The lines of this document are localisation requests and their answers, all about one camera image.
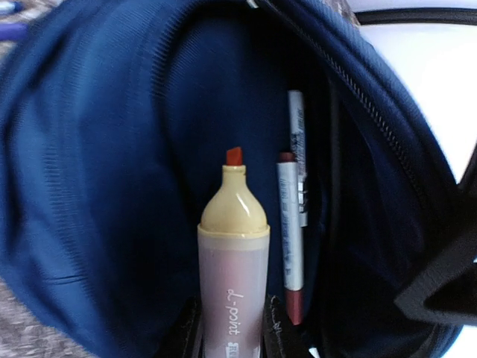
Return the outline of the pale peach highlighter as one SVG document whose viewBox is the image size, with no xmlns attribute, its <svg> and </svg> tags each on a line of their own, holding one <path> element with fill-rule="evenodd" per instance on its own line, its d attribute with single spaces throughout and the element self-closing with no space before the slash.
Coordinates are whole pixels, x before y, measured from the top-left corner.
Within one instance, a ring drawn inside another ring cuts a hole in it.
<svg viewBox="0 0 477 358">
<path fill-rule="evenodd" d="M 270 227 L 246 174 L 242 149 L 228 150 L 198 225 L 204 357 L 262 355 Z"/>
</svg>

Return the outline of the white marker black cap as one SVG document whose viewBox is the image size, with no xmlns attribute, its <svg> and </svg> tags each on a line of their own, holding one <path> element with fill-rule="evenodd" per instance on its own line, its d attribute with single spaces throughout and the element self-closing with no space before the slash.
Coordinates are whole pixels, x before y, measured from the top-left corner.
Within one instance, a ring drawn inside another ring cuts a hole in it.
<svg viewBox="0 0 477 358">
<path fill-rule="evenodd" d="M 288 91 L 290 146 L 297 161 L 298 202 L 300 226 L 308 225 L 308 188 L 306 169 L 305 106 L 303 94 L 297 89 Z"/>
</svg>

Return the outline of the white marker red cap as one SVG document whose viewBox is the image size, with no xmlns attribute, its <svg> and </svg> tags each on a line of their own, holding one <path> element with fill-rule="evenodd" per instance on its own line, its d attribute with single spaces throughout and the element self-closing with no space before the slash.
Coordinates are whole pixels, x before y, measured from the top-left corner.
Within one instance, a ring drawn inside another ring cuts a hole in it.
<svg viewBox="0 0 477 358">
<path fill-rule="evenodd" d="M 297 162 L 281 152 L 277 163 L 285 305 L 292 324 L 303 322 L 303 233 L 300 226 Z"/>
</svg>

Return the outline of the navy blue student backpack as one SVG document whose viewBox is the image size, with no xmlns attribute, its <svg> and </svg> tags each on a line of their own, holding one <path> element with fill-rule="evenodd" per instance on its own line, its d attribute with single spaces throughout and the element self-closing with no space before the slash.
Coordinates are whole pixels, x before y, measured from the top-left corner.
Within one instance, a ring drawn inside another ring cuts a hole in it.
<svg viewBox="0 0 477 358">
<path fill-rule="evenodd" d="M 1 278 L 97 357 L 164 357 L 239 147 L 270 227 L 265 299 L 286 310 L 289 90 L 308 175 L 295 329 L 322 357 L 443 356 L 466 325 L 395 298 L 444 246 L 459 183 L 402 81 L 321 1 L 65 1 L 36 21 L 1 66 Z"/>
</svg>

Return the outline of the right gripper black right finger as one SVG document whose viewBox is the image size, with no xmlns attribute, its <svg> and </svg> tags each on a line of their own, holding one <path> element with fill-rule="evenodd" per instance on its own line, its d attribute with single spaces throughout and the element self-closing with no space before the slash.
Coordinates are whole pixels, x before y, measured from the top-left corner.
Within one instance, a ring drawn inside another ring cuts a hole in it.
<svg viewBox="0 0 477 358">
<path fill-rule="evenodd" d="M 277 296 L 268 295 L 265 299 L 263 342 L 268 358 L 309 357 L 308 348 Z"/>
</svg>

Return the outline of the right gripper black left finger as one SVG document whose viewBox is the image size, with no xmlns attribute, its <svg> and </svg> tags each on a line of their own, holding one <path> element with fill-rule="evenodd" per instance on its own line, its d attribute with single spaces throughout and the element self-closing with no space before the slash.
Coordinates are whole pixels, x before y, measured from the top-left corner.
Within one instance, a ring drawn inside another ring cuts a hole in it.
<svg viewBox="0 0 477 358">
<path fill-rule="evenodd" d="M 164 357 L 199 357 L 202 345 L 202 306 L 199 298 L 189 298 L 177 320 L 163 339 Z"/>
</svg>

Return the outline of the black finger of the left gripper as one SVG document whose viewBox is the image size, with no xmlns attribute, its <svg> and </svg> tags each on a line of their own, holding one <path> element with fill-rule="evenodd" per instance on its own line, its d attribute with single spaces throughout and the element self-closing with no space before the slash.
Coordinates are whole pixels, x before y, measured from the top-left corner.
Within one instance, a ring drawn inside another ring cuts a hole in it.
<svg viewBox="0 0 477 358">
<path fill-rule="evenodd" d="M 476 157 L 459 188 L 455 215 L 440 230 L 444 246 L 433 253 L 395 304 L 410 319 L 476 325 Z"/>
</svg>

